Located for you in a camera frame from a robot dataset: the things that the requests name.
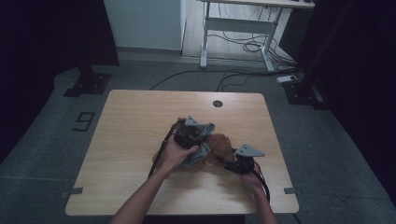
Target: forearm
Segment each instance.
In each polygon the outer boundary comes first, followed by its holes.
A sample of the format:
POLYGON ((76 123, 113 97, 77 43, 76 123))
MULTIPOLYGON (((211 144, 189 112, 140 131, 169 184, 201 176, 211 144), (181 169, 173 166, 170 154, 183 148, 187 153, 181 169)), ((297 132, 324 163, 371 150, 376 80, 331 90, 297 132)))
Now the forearm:
POLYGON ((154 201, 161 184, 169 174, 165 169, 157 170, 146 182, 125 202, 110 224, 142 223, 149 207, 154 201))
POLYGON ((277 224, 276 217, 272 208, 265 196, 264 191, 256 190, 253 193, 254 201, 256 203, 257 216, 260 224, 277 224))

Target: desk leg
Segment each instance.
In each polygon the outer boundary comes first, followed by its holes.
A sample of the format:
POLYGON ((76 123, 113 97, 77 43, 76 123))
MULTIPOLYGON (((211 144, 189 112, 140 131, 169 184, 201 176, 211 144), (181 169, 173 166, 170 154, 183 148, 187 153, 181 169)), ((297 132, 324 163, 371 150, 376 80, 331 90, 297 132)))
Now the desk leg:
POLYGON ((264 48, 262 49, 262 57, 264 58, 265 65, 267 66, 268 72, 274 72, 275 71, 275 69, 274 69, 274 67, 272 65, 272 62, 271 62, 272 57, 271 57, 271 54, 269 52, 269 48, 271 47, 271 42, 272 42, 272 40, 274 38, 276 27, 278 25, 280 15, 282 14, 282 9, 283 8, 280 7, 279 10, 276 13, 276 18, 273 21, 270 34, 269 34, 269 36, 267 38, 267 41, 265 41, 264 48))
POLYGON ((207 3, 206 6, 206 15, 205 15, 205 26, 204 26, 204 42, 201 48, 201 67, 206 68, 206 60, 207 60, 207 21, 209 20, 209 10, 210 3, 207 3))

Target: white desk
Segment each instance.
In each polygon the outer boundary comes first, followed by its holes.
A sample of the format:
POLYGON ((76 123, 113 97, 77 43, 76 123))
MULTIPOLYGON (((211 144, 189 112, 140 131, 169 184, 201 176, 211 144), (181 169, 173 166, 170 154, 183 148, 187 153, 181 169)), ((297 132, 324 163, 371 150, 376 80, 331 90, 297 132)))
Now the white desk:
POLYGON ((265 41, 264 48, 262 48, 262 57, 264 58, 265 64, 269 72, 274 72, 275 69, 271 62, 271 55, 269 54, 269 48, 271 46, 272 39, 276 31, 276 27, 279 21, 282 8, 313 8, 315 4, 313 2, 306 3, 303 0, 299 2, 291 0, 200 0, 206 2, 206 14, 205 14, 205 27, 204 27, 204 43, 202 44, 201 50, 201 67, 206 68, 207 60, 207 32, 213 31, 228 31, 228 32, 239 32, 239 33, 253 33, 268 35, 267 41, 265 41), (276 13, 276 17, 273 21, 247 21, 247 20, 236 20, 236 19, 224 19, 224 18, 211 18, 209 17, 210 3, 226 3, 226 4, 240 4, 240 5, 255 5, 255 6, 268 6, 268 7, 279 7, 276 13))

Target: table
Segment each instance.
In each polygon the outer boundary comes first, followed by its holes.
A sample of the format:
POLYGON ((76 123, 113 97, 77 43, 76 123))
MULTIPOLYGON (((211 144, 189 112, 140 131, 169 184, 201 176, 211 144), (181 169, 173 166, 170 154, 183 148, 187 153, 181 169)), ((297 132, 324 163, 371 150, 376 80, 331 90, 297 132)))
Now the table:
MULTIPOLYGON (((152 156, 178 117, 213 122, 214 133, 265 152, 257 158, 271 191, 275 213, 296 213, 296 196, 264 98, 258 93, 112 91, 66 206, 69 216, 114 215, 147 179, 152 156), (222 101, 222 107, 213 102, 222 101)), ((238 175, 221 167, 174 172, 164 182, 148 215, 253 214, 253 199, 238 175)))
POLYGON ((204 26, 204 42, 201 49, 201 63, 202 68, 206 68, 207 60, 207 32, 213 31, 228 31, 228 32, 239 32, 239 33, 252 33, 268 35, 267 41, 265 41, 264 47, 262 48, 262 57, 264 58, 265 65, 269 72, 274 72, 275 69, 271 62, 271 55, 269 48, 271 46, 272 39, 276 31, 276 27, 279 22, 279 17, 282 13, 282 8, 313 8, 315 4, 313 2, 306 3, 303 0, 298 2, 291 0, 199 0, 206 2, 206 14, 205 14, 205 26, 204 26), (236 19, 225 19, 225 18, 211 18, 209 16, 210 3, 225 3, 225 4, 240 4, 240 5, 255 5, 255 6, 268 6, 268 7, 279 7, 276 16, 273 21, 248 21, 248 20, 236 20, 236 19))

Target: black curtain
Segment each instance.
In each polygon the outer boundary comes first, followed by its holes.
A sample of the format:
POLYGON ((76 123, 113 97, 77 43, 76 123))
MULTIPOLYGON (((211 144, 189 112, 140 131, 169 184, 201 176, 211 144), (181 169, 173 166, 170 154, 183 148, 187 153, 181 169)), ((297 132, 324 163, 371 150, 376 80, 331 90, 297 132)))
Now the black curtain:
POLYGON ((82 64, 119 65, 103 1, 0 1, 2 161, 53 90, 82 64))
POLYGON ((396 3, 319 1, 297 61, 396 202, 396 3))

